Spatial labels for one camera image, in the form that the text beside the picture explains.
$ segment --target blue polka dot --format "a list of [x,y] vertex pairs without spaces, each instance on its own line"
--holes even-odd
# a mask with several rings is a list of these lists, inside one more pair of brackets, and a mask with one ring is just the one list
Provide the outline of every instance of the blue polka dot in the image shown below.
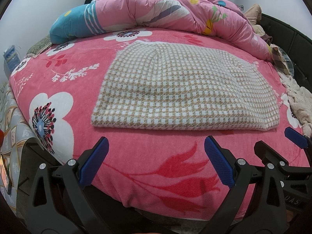
[[225,7],[227,5],[225,1],[218,1],[218,4],[222,7]]

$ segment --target beige pants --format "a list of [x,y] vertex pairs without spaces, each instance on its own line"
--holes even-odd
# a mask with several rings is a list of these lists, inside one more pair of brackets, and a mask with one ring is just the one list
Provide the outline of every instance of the beige pants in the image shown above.
[[250,21],[252,26],[257,24],[257,20],[261,20],[262,10],[259,4],[254,4],[252,7],[244,13],[245,17]]

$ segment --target red object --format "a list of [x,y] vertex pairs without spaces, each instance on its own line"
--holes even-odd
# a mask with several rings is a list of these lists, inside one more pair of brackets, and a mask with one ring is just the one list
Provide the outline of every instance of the red object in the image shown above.
[[4,132],[0,129],[0,147],[2,147],[3,139],[4,139]]

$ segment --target white stripe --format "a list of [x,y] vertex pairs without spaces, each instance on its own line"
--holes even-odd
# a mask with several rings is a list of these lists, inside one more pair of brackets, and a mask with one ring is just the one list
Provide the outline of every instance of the white stripe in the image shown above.
[[94,32],[92,31],[92,29],[91,29],[90,26],[88,25],[86,16],[85,16],[85,24],[88,26],[90,32],[91,32],[92,34],[94,34]]
[[93,23],[92,23],[92,21],[91,21],[91,18],[90,18],[90,6],[89,6],[89,8],[88,8],[88,17],[89,17],[89,21],[90,21],[90,23],[91,23],[93,29],[96,31],[96,33],[99,33],[99,31],[94,27],[94,25],[93,25]]
[[94,7],[95,3],[92,5],[92,8],[91,8],[91,11],[92,11],[92,17],[93,17],[93,20],[94,20],[94,23],[96,24],[96,27],[102,32],[104,33],[104,31],[98,26],[97,22],[96,22],[96,19],[94,17],[94,12],[93,12],[93,7]]

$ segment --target green patterned fabric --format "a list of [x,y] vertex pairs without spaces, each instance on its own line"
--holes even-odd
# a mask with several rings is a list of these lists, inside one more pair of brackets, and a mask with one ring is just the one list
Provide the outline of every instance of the green patterned fabric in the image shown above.
[[33,45],[28,51],[27,54],[37,54],[41,48],[44,48],[46,45],[51,43],[50,35],[44,37],[42,40]]

